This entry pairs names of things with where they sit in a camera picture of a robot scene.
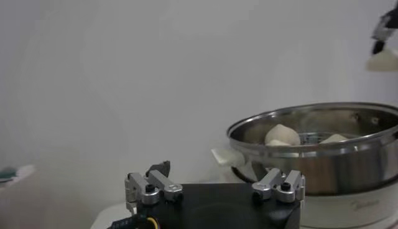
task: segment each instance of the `stainless steel pot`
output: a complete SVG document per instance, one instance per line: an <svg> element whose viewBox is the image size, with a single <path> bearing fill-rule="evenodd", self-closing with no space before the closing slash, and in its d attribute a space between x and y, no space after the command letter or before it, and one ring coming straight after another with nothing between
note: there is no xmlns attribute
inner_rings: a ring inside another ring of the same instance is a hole
<svg viewBox="0 0 398 229"><path fill-rule="evenodd" d="M265 146L277 124L296 130L301 146ZM318 144L332 134L349 138ZM232 148L265 167L302 171L307 194L375 189L398 177L398 108L374 103L322 103L262 113L233 124Z"/></svg>

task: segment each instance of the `white pot handle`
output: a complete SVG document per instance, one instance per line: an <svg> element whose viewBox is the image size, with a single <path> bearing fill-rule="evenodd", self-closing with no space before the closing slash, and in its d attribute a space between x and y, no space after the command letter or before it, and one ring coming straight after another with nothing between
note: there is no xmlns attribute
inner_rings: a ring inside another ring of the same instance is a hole
<svg viewBox="0 0 398 229"><path fill-rule="evenodd" d="M246 163L243 154L231 148L215 148L211 150L211 153L213 154L217 163L223 167L240 167Z"/></svg>

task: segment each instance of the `screw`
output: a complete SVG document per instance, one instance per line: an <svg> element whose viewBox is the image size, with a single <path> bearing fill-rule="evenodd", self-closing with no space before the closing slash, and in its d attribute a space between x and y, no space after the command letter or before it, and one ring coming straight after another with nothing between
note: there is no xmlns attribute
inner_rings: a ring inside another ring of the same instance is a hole
<svg viewBox="0 0 398 229"><path fill-rule="evenodd" d="M155 186L153 184L147 184L145 186L145 192L146 193L154 192L154 190L155 190Z"/></svg>
<svg viewBox="0 0 398 229"><path fill-rule="evenodd" d="M371 122L372 122L372 124L378 125L379 124L379 118L373 117L373 118L371 118Z"/></svg>
<svg viewBox="0 0 398 229"><path fill-rule="evenodd" d="M282 191L289 191L290 190L290 188L291 188L291 185L289 184L289 183L287 183L287 182L284 182L281 186L280 186L280 189L282 190Z"/></svg>
<svg viewBox="0 0 398 229"><path fill-rule="evenodd" d="M361 120L361 117L359 116L358 113L355 113L355 114L353 115L353 118L355 119L355 121L360 121L360 120Z"/></svg>

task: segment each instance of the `green object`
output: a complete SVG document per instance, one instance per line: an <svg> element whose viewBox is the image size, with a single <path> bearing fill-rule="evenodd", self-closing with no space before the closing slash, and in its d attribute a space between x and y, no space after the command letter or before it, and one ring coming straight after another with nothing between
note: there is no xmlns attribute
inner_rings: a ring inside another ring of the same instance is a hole
<svg viewBox="0 0 398 229"><path fill-rule="evenodd" d="M0 171L0 179L10 179L17 176L17 169L6 167Z"/></svg>

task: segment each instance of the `steamed bun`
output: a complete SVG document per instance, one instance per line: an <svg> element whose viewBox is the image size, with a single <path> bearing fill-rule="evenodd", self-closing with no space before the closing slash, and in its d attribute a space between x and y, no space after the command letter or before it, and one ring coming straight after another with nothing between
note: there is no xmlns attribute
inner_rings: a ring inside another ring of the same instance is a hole
<svg viewBox="0 0 398 229"><path fill-rule="evenodd" d="M299 134L291 128L282 124L276 125L266 135L265 144L270 145L272 140L285 143L287 145L299 146L301 143Z"/></svg>
<svg viewBox="0 0 398 229"><path fill-rule="evenodd" d="M290 144L284 143L283 141L278 141L276 139L271 140L267 143L267 146L289 146Z"/></svg>
<svg viewBox="0 0 398 229"><path fill-rule="evenodd" d="M337 143L339 141L344 141L347 140L348 138L340 135L340 134L334 134L332 136L330 136L328 139L323 140L322 142L320 142L320 144L325 144L325 143Z"/></svg>

